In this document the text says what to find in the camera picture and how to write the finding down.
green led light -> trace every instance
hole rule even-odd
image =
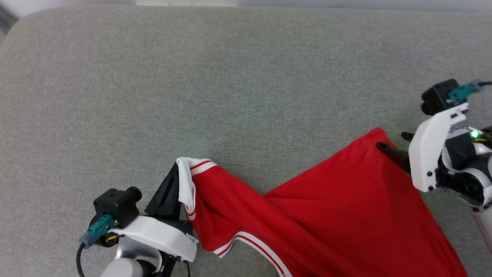
[[[478,138],[480,136],[480,133],[477,130],[471,131],[470,135],[472,138]]]

red jersey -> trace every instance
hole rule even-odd
[[[280,276],[466,276],[378,141],[390,143],[382,129],[264,196],[211,160],[179,158],[179,199],[203,249],[222,257],[242,241]]]

